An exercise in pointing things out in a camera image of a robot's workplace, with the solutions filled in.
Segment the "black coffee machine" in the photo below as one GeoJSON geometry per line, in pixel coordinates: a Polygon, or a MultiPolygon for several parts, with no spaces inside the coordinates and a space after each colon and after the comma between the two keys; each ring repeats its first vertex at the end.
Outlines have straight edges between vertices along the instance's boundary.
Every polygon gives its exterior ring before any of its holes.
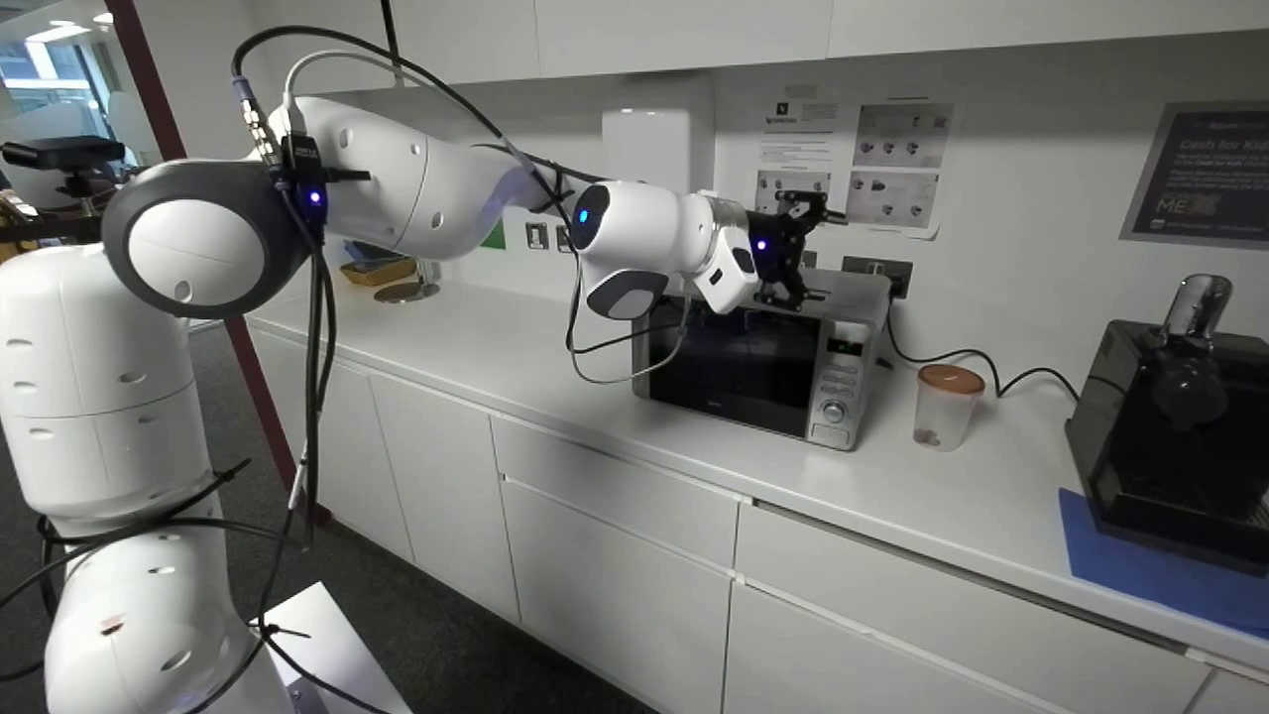
{"type": "Polygon", "coordinates": [[[1269,566],[1269,345],[1217,334],[1228,295],[1195,275],[1166,326],[1109,321],[1067,440],[1101,527],[1269,566]]]}

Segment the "white wall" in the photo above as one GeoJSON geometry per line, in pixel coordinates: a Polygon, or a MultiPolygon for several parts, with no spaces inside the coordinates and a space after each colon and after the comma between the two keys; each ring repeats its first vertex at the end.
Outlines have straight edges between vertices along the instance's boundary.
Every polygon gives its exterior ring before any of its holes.
{"type": "MultiPolygon", "coordinates": [[[[1269,337],[1269,248],[1121,240],[1121,223],[1174,99],[1269,99],[1269,47],[1254,38],[1120,45],[1067,50],[977,50],[743,66],[674,80],[571,80],[471,88],[471,99],[526,152],[599,172],[599,111],[715,96],[715,181],[749,203],[763,116],[789,88],[842,99],[842,161],[861,99],[931,96],[954,107],[940,185],[940,236],[884,236],[861,226],[812,232],[822,264],[842,255],[912,259],[901,308],[907,347],[993,347],[1007,371],[1051,362],[1071,378],[1109,317],[1163,321],[1174,287],[1195,269],[1233,279],[1224,330],[1269,337]]],[[[430,90],[362,96],[440,135],[463,129],[430,90]]],[[[558,255],[481,248],[449,279],[562,297],[558,255]]]]}
{"type": "Polygon", "coordinates": [[[256,33],[246,0],[136,0],[136,13],[148,26],[148,45],[185,153],[246,153],[248,135],[229,82],[233,47],[256,33]]]}

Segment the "black microwave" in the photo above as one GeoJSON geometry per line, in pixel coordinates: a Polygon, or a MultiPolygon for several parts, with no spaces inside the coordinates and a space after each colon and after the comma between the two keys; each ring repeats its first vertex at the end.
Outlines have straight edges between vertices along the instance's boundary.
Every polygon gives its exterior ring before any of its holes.
{"type": "Polygon", "coordinates": [[[634,394],[645,400],[775,427],[823,449],[857,449],[872,400],[887,279],[804,275],[798,308],[744,303],[735,312],[691,308],[668,295],[634,321],[634,394]]]}

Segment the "white countertop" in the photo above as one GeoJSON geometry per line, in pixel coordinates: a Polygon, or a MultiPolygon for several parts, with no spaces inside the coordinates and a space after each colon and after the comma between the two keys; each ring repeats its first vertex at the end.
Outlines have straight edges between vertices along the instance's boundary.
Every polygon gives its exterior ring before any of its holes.
{"type": "MultiPolygon", "coordinates": [[[[248,326],[303,334],[303,312],[307,287],[289,287],[248,326]]],[[[861,449],[830,451],[638,400],[630,383],[586,383],[566,365],[562,321],[558,303],[461,283],[412,306],[342,291],[342,355],[1269,674],[1266,638],[1071,574],[1057,489],[1083,489],[1063,435],[1071,396],[1055,383],[987,404],[960,449],[935,451],[912,444],[912,371],[896,369],[878,394],[861,449]]],[[[630,369],[630,347],[586,365],[619,378],[630,369]]]]}

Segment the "floor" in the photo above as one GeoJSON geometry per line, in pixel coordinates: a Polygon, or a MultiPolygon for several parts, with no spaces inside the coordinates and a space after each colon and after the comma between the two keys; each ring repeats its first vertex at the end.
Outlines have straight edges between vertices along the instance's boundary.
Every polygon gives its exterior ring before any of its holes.
{"type": "MultiPolygon", "coordinates": [[[[276,525],[283,489],[268,472],[246,383],[229,362],[222,330],[194,334],[207,440],[218,468],[248,455],[248,468],[222,490],[225,514],[276,525]]],[[[255,604],[264,580],[256,541],[229,544],[238,608],[255,604]]],[[[22,509],[8,449],[0,449],[0,592],[38,563],[37,514],[22,509]]],[[[345,527],[312,533],[308,547],[289,552],[275,600],[325,583],[345,608],[370,649],[382,658],[412,711],[526,711],[526,714],[634,714],[645,711],[601,679],[578,669],[496,615],[453,593],[438,580],[378,552],[345,527]]],[[[0,669],[38,656],[46,615],[37,593],[0,609],[0,669]]],[[[44,711],[38,674],[0,683],[3,714],[44,711]]]]}

